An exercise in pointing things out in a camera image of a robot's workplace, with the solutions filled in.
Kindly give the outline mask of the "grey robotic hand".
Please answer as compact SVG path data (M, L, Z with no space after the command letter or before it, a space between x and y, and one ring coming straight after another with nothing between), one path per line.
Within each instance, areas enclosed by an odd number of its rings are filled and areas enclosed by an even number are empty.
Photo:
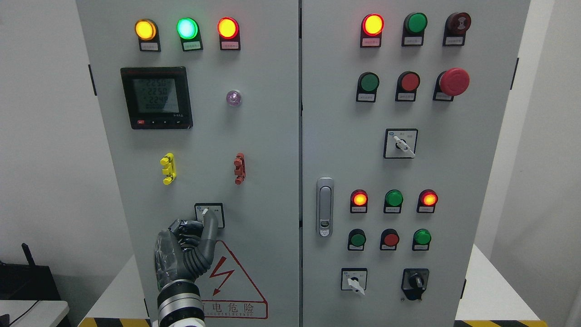
M202 222L175 220L158 233L154 249L154 269L158 290L186 279L195 281L211 267L214 259L218 218L206 209Z

